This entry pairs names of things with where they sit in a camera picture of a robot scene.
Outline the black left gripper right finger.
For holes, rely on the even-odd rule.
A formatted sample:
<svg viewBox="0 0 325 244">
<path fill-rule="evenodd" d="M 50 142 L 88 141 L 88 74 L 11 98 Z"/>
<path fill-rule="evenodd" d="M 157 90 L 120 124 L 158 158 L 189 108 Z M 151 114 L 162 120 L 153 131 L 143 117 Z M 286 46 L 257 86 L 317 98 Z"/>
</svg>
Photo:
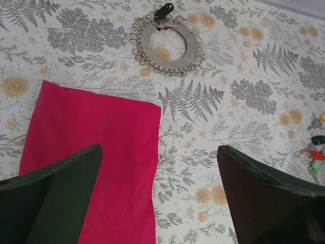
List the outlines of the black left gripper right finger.
<svg viewBox="0 0 325 244">
<path fill-rule="evenodd" d="M 217 162 L 238 243 L 324 243 L 324 187 L 229 145 Z"/>
</svg>

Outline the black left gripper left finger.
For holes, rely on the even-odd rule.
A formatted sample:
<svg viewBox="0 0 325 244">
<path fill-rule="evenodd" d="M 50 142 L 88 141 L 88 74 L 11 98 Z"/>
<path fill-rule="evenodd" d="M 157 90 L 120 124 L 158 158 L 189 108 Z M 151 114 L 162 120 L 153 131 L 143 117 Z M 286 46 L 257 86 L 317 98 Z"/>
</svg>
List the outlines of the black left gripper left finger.
<svg viewBox="0 0 325 244">
<path fill-rule="evenodd" d="M 77 243 L 103 156 L 93 144 L 1 181 L 1 243 Z"/>
</svg>

